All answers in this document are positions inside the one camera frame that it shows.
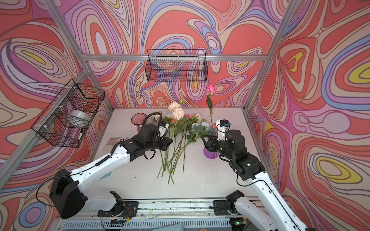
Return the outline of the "purple ribbed glass vase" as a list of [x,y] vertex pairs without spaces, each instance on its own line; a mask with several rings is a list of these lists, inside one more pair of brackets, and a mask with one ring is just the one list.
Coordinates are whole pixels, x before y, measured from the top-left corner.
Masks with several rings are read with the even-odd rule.
[[218,130],[216,128],[208,130],[206,135],[203,135],[201,139],[204,144],[204,155],[208,159],[216,159],[219,156],[216,151],[216,145],[218,143]]

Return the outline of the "peach rose spray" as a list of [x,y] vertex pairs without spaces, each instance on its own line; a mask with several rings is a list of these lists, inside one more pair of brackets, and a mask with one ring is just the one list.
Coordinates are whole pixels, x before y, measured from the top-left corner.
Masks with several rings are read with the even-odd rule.
[[172,102],[168,106],[168,111],[171,114],[171,127],[173,128],[173,136],[176,137],[179,133],[182,133],[182,125],[179,125],[179,123],[185,116],[185,112],[178,102]]

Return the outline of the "pink rose stem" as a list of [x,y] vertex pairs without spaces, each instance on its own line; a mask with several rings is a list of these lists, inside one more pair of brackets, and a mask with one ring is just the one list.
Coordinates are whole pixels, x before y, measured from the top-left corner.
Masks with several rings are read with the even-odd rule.
[[207,96],[206,98],[206,103],[208,106],[208,109],[210,111],[210,121],[211,121],[211,126],[213,126],[213,101],[211,99],[212,96],[215,94],[215,86],[214,85],[207,85],[205,94]]

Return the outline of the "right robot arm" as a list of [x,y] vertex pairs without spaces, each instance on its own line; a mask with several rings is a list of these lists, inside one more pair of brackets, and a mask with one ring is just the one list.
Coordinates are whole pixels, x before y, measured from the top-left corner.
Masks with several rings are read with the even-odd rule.
[[202,137],[205,148],[217,152],[229,164],[244,186],[251,188],[267,212],[254,206],[239,190],[226,197],[228,210],[248,219],[260,231],[312,231],[304,224],[273,185],[261,161],[247,151],[245,138],[238,130]]

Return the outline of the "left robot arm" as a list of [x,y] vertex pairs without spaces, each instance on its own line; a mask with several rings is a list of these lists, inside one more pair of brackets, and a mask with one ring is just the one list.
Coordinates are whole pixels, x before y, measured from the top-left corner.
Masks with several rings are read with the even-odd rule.
[[53,179],[49,196],[62,219],[68,219],[82,210],[115,211],[122,204],[116,192],[110,196],[90,196],[86,190],[112,170],[145,156],[147,151],[166,151],[173,142],[166,137],[168,125],[146,124],[130,139],[114,144],[103,157],[67,171],[58,171]]

